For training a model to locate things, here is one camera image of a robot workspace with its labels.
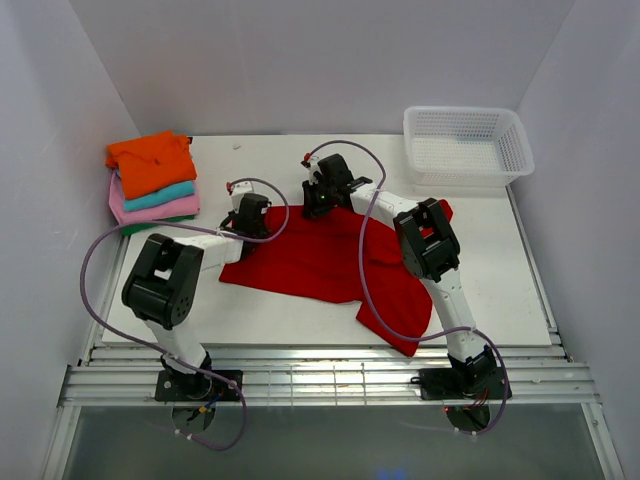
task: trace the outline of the white platform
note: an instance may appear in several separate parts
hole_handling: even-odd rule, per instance
[[[251,176],[276,184],[291,204],[302,203],[304,154],[334,138],[358,141],[374,151],[387,168],[385,188],[398,195],[423,199],[446,198],[452,225],[461,244],[461,276],[478,328],[497,344],[549,345],[547,324],[538,300],[511,205],[503,188],[468,191],[450,187],[416,192],[405,174],[402,136],[397,135],[274,135],[195,137],[191,147],[198,171],[202,211],[191,223],[216,227],[230,209],[227,181]],[[380,173],[372,160],[353,147],[325,148],[324,155],[341,153],[355,176],[374,181]],[[274,204],[276,195],[266,188]],[[131,237],[118,279],[108,322],[137,337],[153,341],[147,327],[120,299],[123,284],[150,232],[179,236],[173,228],[146,230]],[[190,314],[200,342],[225,345],[377,346],[386,342],[356,319],[359,302],[333,305],[317,300],[264,292],[218,282],[220,269],[203,272]],[[441,331],[433,312],[427,333]],[[108,344],[127,344],[105,332]],[[444,343],[444,339],[434,343]]]

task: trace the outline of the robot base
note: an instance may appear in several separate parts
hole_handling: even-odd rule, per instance
[[[413,377],[411,383],[420,385],[420,398],[423,400],[464,400],[488,390],[487,400],[501,400],[504,396],[504,379],[502,370],[493,372],[482,385],[470,392],[465,392],[460,385],[460,377],[452,368],[422,368],[418,370],[418,377]],[[511,388],[507,398],[511,398]]]
[[[242,389],[242,370],[212,370],[213,373],[236,382],[238,387]],[[157,402],[200,402],[207,403],[217,395],[220,395],[218,402],[237,402],[240,400],[240,395],[234,389],[229,387],[226,383],[220,380],[212,380],[211,391],[203,398],[194,400],[188,395],[184,394],[175,382],[171,381],[169,373],[161,371],[158,374],[158,381],[156,382],[156,393],[154,399]]]

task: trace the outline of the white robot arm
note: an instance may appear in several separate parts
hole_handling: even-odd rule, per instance
[[[326,214],[336,206],[361,215],[367,212],[378,187],[368,178],[354,179],[341,155],[306,158],[302,164],[309,170],[309,179],[302,185],[307,217]],[[405,267],[429,292],[443,329],[475,329],[460,282],[460,245],[439,202],[432,198],[416,202],[380,191],[371,218],[396,231]],[[422,232],[427,228],[432,233],[425,237]],[[446,337],[455,383],[461,392],[482,390],[490,378],[495,379],[496,361],[482,338],[471,331]]]
[[[244,237],[265,238],[264,218],[269,200],[253,192],[250,182],[229,186],[233,210],[223,230]],[[201,271],[234,263],[255,249],[255,244],[222,235],[147,239],[122,291],[122,301],[151,329],[160,346],[170,354],[162,364],[181,393],[191,399],[205,397],[210,381],[184,368],[174,358],[209,369],[211,359],[196,339],[189,322],[198,276]]]

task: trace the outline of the glass panel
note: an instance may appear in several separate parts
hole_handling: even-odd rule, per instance
[[[240,413],[219,407],[204,436],[229,440]],[[415,427],[450,428],[441,407],[254,407],[224,453],[154,425],[172,426],[171,409],[83,408],[65,478],[603,478],[580,405],[509,405],[476,439]]]

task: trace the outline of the folded clothes stack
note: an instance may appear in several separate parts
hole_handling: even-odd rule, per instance
[[[163,132],[107,147],[106,165],[114,171],[109,207],[120,225],[193,219],[200,211],[196,169],[184,135]],[[153,225],[123,227],[131,235]]]

